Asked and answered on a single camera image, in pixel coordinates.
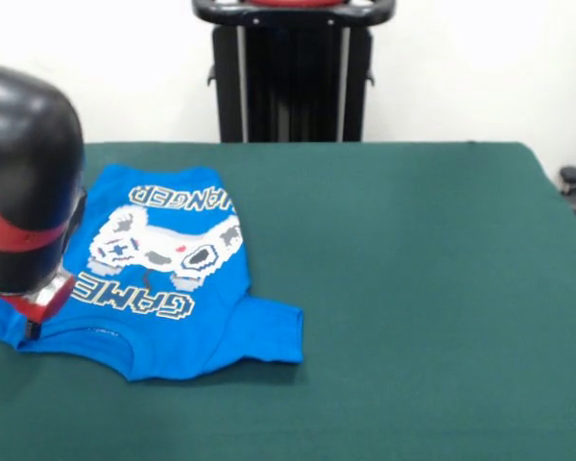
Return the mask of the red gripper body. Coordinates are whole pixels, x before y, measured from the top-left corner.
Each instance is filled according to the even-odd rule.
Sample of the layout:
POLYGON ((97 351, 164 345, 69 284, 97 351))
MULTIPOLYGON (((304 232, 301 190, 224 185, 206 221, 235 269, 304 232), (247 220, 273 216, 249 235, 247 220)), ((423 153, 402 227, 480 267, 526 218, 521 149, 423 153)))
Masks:
POLYGON ((28 320, 44 323, 65 305, 74 284, 73 276, 55 276, 37 291, 18 296, 3 295, 2 299, 28 320))

